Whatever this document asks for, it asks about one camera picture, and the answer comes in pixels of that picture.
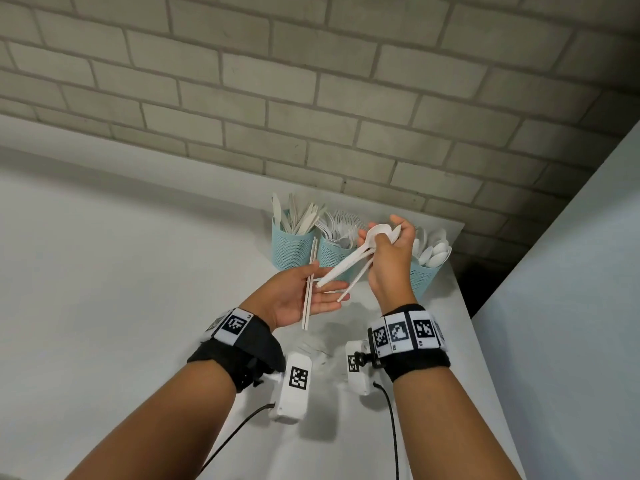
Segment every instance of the brick wall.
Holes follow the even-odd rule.
[[[640,118],[640,0],[0,0],[0,112],[466,222],[508,269]]]

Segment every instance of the mesh basket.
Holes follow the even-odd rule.
[[[320,237],[320,247],[318,249],[318,259],[321,267],[335,266],[345,259],[356,249],[343,249],[336,244],[332,244],[324,237]],[[362,266],[352,266],[350,269],[336,277],[336,280],[351,282]]]
[[[435,278],[442,266],[425,267],[412,261],[411,263],[411,289],[416,298],[420,298]]]
[[[271,219],[271,262],[280,271],[309,264],[313,241],[313,230],[304,235],[289,234],[277,229]]]

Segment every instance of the cable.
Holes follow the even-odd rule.
[[[396,480],[399,480],[400,472],[399,472],[399,466],[398,466],[398,443],[396,439],[396,421],[394,420],[394,411],[393,409],[391,409],[391,399],[389,399],[389,395],[387,394],[387,391],[385,391],[385,388],[380,386],[380,384],[378,384],[377,382],[374,382],[373,387],[377,387],[385,394],[385,397],[387,398],[387,404],[389,405],[389,414],[391,414],[391,429],[393,430],[393,434],[394,434],[394,454],[396,455]]]
[[[233,438],[235,436],[235,434],[240,431],[240,428],[242,428],[245,424],[247,424],[247,422],[254,417],[256,414],[258,414],[260,411],[264,411],[265,409],[271,409],[274,408],[276,406],[276,403],[271,403],[271,404],[265,404],[263,407],[256,409],[256,411],[252,412],[251,414],[249,414],[249,416],[242,421],[242,423],[240,423],[240,426],[238,426],[236,428],[236,430],[231,433],[229,435],[229,437],[225,440],[224,443],[222,443],[220,445],[220,448],[218,448],[217,450],[215,450],[213,452],[213,454],[209,457],[209,459],[205,462],[205,464],[202,466],[202,468],[200,469],[200,473],[198,474],[198,476],[200,476],[200,474],[204,471],[205,468],[207,468],[207,466],[211,463],[211,460],[213,460],[215,458],[215,456],[220,453],[220,450],[222,450],[222,448],[224,448],[226,446],[227,443],[229,443],[229,441],[231,441],[231,438]]]

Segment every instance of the hand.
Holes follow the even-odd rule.
[[[331,270],[331,267],[320,267],[320,263],[315,261],[306,266],[281,271],[244,300],[240,308],[258,315],[267,322],[271,331],[277,327],[299,322],[302,318],[302,307],[305,302],[307,277],[313,274],[314,278],[322,278]],[[340,294],[327,293],[327,291],[344,290],[348,286],[349,284],[344,281],[332,281],[322,288],[313,285],[310,314],[316,315],[339,310],[342,304],[336,300]]]
[[[391,216],[391,222],[400,226],[400,237],[393,244],[386,234],[376,236],[376,252],[369,270],[369,286],[380,304],[383,315],[398,306],[417,303],[411,289],[410,270],[415,228],[411,222]],[[369,223],[371,229],[375,223]],[[364,244],[367,231],[358,231],[358,247]]]

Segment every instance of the forearm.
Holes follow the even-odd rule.
[[[415,480],[520,478],[448,368],[409,372],[394,394]]]
[[[132,412],[68,480],[189,480],[211,451],[236,397],[212,360],[185,365]]]

